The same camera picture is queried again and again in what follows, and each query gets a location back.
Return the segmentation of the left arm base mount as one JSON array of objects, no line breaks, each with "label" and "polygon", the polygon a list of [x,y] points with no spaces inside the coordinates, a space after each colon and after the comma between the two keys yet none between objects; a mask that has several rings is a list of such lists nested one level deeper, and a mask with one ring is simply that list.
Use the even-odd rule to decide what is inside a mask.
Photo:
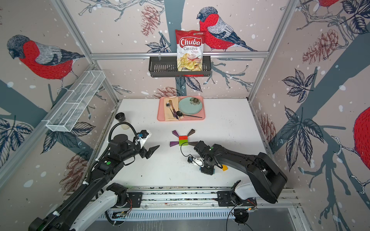
[{"label": "left arm base mount", "polygon": [[142,192],[128,192],[126,196],[121,198],[114,194],[117,202],[109,208],[140,208],[143,193]]}]

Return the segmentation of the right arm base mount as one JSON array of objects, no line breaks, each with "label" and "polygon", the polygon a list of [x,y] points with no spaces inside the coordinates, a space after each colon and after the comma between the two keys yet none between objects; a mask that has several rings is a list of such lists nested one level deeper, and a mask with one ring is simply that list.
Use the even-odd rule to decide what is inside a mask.
[{"label": "right arm base mount", "polygon": [[218,191],[215,201],[219,207],[256,207],[257,203],[254,197],[241,199],[234,191]]}]

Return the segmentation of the purple wedge block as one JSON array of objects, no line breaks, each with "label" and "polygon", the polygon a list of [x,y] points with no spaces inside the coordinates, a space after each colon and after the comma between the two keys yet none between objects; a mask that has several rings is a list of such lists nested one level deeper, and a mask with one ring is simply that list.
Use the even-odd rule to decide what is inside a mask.
[{"label": "purple wedge block", "polygon": [[176,130],[172,131],[172,134],[175,135],[176,137],[179,137],[179,134]]},{"label": "purple wedge block", "polygon": [[170,142],[170,147],[176,146],[179,144],[179,141],[171,141]]}]

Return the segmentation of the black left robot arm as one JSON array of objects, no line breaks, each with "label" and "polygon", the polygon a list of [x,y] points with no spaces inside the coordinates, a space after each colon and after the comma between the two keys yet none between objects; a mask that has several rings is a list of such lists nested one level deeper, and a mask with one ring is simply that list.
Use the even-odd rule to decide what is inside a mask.
[{"label": "black left robot arm", "polygon": [[93,163],[82,185],[45,218],[36,218],[28,230],[84,231],[110,208],[131,205],[126,187],[111,180],[126,166],[126,160],[136,156],[149,159],[153,155],[158,146],[144,147],[150,136],[147,130],[135,133],[132,141],[125,134],[109,136],[107,148]]}]

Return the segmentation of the dark brown wedge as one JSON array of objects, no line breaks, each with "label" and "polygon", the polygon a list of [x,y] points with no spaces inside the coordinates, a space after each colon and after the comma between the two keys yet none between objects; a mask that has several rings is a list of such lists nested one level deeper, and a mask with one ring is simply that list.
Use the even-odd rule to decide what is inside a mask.
[{"label": "dark brown wedge", "polygon": [[191,129],[190,132],[187,134],[187,136],[191,136],[192,134],[194,134],[196,131],[194,129]]},{"label": "dark brown wedge", "polygon": [[189,142],[188,145],[191,145],[191,146],[196,146],[198,144],[197,141],[193,141],[193,142]]}]

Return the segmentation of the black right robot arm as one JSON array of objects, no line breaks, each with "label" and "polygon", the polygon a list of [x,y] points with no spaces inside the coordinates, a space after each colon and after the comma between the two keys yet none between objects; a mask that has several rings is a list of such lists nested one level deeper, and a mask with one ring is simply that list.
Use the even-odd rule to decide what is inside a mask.
[{"label": "black right robot arm", "polygon": [[202,173],[213,175],[215,167],[222,168],[224,165],[239,170],[248,175],[256,193],[271,204],[277,202],[288,181],[283,171],[265,153],[245,155],[219,144],[208,146],[203,141],[195,144],[194,150],[202,159]]}]

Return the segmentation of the green rectangular block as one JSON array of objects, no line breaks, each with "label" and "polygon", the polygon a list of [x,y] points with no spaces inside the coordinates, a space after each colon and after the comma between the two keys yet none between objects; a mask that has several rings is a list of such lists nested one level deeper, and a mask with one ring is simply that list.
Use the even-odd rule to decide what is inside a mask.
[{"label": "green rectangular block", "polygon": [[179,140],[179,146],[186,146],[188,145],[188,140]]}]

